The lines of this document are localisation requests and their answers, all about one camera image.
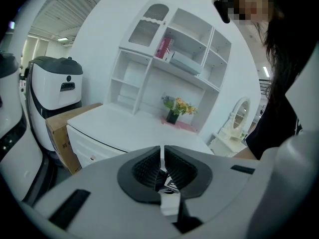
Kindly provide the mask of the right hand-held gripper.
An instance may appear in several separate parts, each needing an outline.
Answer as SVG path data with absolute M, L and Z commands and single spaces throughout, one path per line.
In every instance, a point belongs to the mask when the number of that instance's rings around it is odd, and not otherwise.
M 287 97 L 303 132 L 277 150 L 246 239 L 319 237 L 319 50 L 312 53 Z

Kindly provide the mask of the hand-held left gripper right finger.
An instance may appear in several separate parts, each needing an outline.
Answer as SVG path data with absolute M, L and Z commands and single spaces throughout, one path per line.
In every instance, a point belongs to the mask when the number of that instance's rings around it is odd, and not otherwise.
M 163 230 L 163 239 L 250 239 L 253 211 L 237 201 L 258 161 L 166 145 L 164 163 L 180 192 L 180 203 L 177 221 Z

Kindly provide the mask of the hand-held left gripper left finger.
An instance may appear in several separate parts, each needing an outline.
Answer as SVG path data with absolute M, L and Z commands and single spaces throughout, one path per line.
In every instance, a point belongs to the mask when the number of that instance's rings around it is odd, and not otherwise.
M 21 209 L 50 239 L 174 239 L 180 232 L 155 191 L 159 169 L 158 146 L 122 154 L 83 168 Z

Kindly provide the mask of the person's right forearm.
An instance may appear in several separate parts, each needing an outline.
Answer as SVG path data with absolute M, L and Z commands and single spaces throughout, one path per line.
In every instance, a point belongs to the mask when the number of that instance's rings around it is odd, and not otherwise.
M 245 149 L 238 152 L 236 155 L 233 156 L 234 158 L 240 158 L 240 159 L 252 159 L 252 160 L 259 160 L 252 151 L 246 147 Z

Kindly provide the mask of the white dresser with drawer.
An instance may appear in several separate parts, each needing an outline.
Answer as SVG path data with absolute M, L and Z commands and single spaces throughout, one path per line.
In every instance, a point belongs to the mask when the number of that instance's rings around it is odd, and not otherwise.
M 155 56 L 164 37 L 174 39 L 167 61 Z M 177 51 L 202 66 L 199 75 L 172 65 Z M 222 88 L 231 42 L 211 24 L 176 6 L 149 0 L 126 28 L 106 87 L 104 104 L 72 118 L 68 134 L 82 166 L 154 145 L 210 149 L 199 133 Z M 161 97 L 197 107 L 178 121 L 197 133 L 162 124 L 169 109 Z

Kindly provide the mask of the person's black printed shirt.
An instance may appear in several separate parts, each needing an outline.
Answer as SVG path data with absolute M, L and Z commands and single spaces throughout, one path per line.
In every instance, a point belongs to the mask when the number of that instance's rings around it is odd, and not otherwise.
M 285 96 L 275 102 L 270 98 L 255 129 L 246 138 L 247 147 L 256 159 L 265 150 L 279 147 L 286 139 L 303 132 L 299 118 Z

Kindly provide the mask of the white ornate dressing table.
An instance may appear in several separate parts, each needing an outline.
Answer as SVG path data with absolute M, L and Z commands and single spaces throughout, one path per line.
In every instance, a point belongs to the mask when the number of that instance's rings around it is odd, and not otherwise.
M 244 130 L 244 126 L 249 111 L 250 99 L 248 97 L 241 98 L 230 113 L 224 126 L 218 133 L 213 133 L 213 140 L 208 147 L 214 155 L 233 157 L 246 148 L 243 139 L 247 135 L 247 131 Z

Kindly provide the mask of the pink mat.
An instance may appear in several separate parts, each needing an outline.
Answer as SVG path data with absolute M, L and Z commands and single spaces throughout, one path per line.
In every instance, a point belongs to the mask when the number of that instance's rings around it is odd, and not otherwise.
M 182 130 L 186 130 L 186 131 L 189 131 L 192 133 L 197 133 L 196 129 L 194 129 L 191 125 L 186 124 L 186 123 L 181 122 L 181 121 L 177 121 L 175 124 L 172 124 L 172 123 L 169 123 L 165 117 L 161 117 L 160 121 L 162 124 L 170 125 L 176 129 L 182 129 Z

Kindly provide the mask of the brown cardboard box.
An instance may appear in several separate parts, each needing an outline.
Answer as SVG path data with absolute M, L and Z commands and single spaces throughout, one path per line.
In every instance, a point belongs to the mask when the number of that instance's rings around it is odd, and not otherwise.
M 67 121 L 101 105 L 101 103 L 96 103 L 85 107 L 76 108 L 52 116 L 45 120 L 48 135 L 54 147 L 55 153 L 57 154 L 62 165 L 70 172 L 71 175 L 81 170 L 82 166 L 80 165 L 76 154 L 72 150 L 67 132 Z

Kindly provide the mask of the black flower vase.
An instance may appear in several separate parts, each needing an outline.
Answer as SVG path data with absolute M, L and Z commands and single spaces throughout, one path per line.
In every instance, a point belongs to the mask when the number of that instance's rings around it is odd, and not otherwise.
M 175 114 L 173 110 L 170 110 L 166 117 L 166 122 L 170 124 L 176 124 L 178 117 L 179 114 Z

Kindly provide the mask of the orange and purple flowers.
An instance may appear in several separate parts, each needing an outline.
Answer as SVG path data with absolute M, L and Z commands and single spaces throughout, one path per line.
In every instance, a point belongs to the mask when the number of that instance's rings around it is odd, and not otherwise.
M 183 116 L 194 115 L 198 112 L 197 107 L 187 103 L 181 98 L 174 98 L 168 95 L 161 97 L 163 105 L 169 109 L 168 115 Z

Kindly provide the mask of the white and black robot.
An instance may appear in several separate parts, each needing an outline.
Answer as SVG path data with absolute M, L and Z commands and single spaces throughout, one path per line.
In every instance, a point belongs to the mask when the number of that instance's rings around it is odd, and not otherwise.
M 0 53 L 0 175 L 13 196 L 30 206 L 44 195 L 54 174 L 38 146 L 20 100 L 18 63 Z
M 38 56 L 29 61 L 25 73 L 31 131 L 42 151 L 59 163 L 45 121 L 82 107 L 82 66 L 71 57 Z

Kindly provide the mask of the grey flat box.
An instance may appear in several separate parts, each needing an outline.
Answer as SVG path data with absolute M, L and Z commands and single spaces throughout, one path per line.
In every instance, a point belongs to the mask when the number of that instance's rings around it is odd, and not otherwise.
M 194 76 L 202 72 L 202 66 L 200 64 L 177 51 L 172 54 L 169 63 Z

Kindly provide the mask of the pink books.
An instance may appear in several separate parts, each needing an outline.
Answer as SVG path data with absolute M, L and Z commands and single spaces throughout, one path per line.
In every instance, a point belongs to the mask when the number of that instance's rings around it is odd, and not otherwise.
M 174 44 L 174 39 L 169 37 L 164 37 L 160 42 L 160 45 L 157 49 L 155 56 L 157 58 L 167 61 L 169 58 L 171 49 L 173 47 L 173 44 Z

